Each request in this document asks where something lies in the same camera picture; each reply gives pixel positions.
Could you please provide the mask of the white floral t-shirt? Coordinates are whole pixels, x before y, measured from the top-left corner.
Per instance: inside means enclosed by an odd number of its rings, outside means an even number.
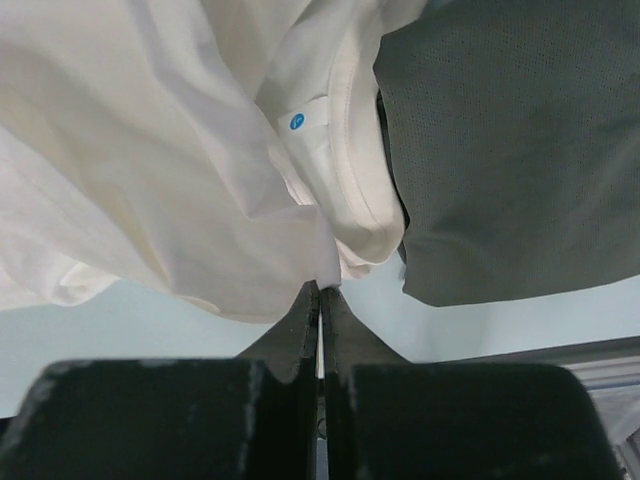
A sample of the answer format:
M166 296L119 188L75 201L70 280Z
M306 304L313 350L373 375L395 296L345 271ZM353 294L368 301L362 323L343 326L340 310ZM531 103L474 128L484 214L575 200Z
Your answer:
M5 1L1 306L119 279L269 323L405 222L373 73L420 1Z

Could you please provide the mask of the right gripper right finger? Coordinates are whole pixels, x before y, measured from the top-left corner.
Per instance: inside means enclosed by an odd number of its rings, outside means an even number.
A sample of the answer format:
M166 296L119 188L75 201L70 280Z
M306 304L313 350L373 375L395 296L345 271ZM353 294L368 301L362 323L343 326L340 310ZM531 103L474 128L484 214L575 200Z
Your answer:
M592 401L549 364L414 364L321 293L333 479L617 479Z

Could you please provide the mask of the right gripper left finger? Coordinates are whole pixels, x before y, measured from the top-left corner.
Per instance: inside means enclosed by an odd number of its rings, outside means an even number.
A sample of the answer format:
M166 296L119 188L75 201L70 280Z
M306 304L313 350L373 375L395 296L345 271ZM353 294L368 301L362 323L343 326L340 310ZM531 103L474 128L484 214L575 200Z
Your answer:
M231 359L47 367L1 438L5 479L311 479L319 291Z

